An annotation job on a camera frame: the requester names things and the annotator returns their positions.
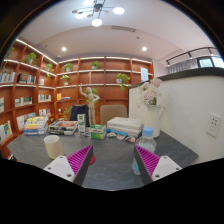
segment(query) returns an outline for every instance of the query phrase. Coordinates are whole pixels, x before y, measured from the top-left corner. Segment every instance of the ceiling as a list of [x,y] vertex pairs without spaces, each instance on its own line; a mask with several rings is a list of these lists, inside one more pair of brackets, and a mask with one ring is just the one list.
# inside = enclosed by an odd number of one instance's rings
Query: ceiling
[[[160,0],[106,0],[105,7],[122,7],[123,15],[101,13],[103,24],[93,27],[98,17],[76,19],[74,9],[84,0],[65,0],[31,21],[21,38],[55,61],[88,56],[124,56],[161,63],[173,55],[201,47],[214,47],[207,35],[185,14]],[[136,29],[114,30],[111,26]]]

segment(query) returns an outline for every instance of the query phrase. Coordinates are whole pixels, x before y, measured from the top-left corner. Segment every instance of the bottle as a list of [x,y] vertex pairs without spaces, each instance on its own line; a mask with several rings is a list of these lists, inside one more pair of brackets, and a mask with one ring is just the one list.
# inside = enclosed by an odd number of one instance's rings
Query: bottle
[[[153,139],[152,135],[153,135],[153,128],[144,127],[142,130],[142,136],[136,141],[135,144],[154,153],[156,150],[156,142]],[[138,163],[135,158],[132,163],[132,169],[136,175],[140,175]]]

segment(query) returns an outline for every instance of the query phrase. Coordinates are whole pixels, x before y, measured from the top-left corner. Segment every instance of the cup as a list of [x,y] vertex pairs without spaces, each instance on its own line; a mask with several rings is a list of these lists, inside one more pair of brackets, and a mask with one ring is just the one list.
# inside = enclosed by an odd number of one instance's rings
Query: cup
[[51,159],[56,159],[60,155],[64,155],[61,141],[57,135],[49,135],[44,138],[44,144],[47,154]]

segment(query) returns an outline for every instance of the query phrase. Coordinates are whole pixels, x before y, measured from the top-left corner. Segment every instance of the figurine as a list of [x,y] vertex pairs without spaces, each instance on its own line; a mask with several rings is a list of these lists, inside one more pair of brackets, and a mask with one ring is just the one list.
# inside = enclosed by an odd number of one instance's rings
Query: figurine
[[89,105],[88,105],[89,106],[89,125],[91,126],[92,124],[96,124],[94,102],[98,101],[100,99],[100,97],[93,94],[92,89],[90,87],[87,87],[86,90],[89,92],[88,95],[82,92],[82,83],[81,83],[80,84],[80,94],[82,94],[89,100]]

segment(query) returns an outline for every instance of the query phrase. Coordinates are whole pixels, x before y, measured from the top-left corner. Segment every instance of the bookshelf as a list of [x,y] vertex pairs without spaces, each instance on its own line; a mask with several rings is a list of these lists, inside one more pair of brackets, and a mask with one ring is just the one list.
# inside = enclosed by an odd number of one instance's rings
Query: bookshelf
[[[123,104],[128,109],[128,88],[123,91],[120,85],[116,83],[116,75],[124,73],[131,77],[128,85],[135,85],[141,82],[141,67],[148,69],[150,76],[153,78],[153,64],[150,61],[144,61],[135,58],[125,57],[83,57],[72,58],[66,61],[55,62],[41,51],[26,43],[23,40],[17,39],[14,42],[14,51],[10,58],[4,60],[2,68],[7,61],[7,72],[15,72],[13,82],[0,83],[0,97],[4,97],[4,111],[0,113],[0,124],[4,124],[10,120],[12,136],[6,139],[1,144],[1,150],[4,158],[9,155],[7,145],[17,136],[23,133],[17,126],[16,117],[36,113],[39,115],[39,110],[50,109],[51,115],[49,118],[59,119],[63,117],[64,110],[72,105],[84,105],[86,99],[79,93],[80,83],[82,83],[82,91],[85,92],[89,86],[95,88],[99,93],[100,100],[96,106],[96,122],[100,123],[100,107],[102,105]],[[37,65],[30,65],[24,62],[24,58],[29,53],[34,52],[37,56]],[[100,68],[93,70],[91,63],[93,61],[100,62]],[[53,65],[54,71],[46,71],[47,64]],[[73,71],[65,72],[63,66],[67,63],[72,63]],[[27,74],[36,77],[35,84],[19,83],[19,74]],[[64,81],[60,79],[63,75],[69,75],[68,85],[64,85]],[[39,79],[44,80],[43,85],[39,84]],[[57,100],[57,94],[63,93],[64,97],[70,97],[69,100]],[[39,102],[39,95],[51,95],[51,101]],[[19,97],[32,97],[32,104],[15,107],[15,99]]]

